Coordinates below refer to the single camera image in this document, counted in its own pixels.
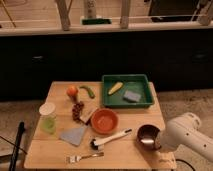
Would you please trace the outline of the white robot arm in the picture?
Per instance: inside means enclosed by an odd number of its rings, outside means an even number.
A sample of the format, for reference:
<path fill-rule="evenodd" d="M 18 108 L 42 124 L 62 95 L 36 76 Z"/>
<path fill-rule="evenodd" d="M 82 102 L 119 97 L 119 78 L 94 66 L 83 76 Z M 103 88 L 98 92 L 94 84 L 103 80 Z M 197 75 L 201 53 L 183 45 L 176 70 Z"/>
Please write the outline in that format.
<path fill-rule="evenodd" d="M 213 162 L 213 138 L 199 132 L 201 119 L 194 113 L 187 112 L 169 120 L 155 139 L 155 147 L 160 152 L 176 151 L 180 145 L 197 152 Z"/>

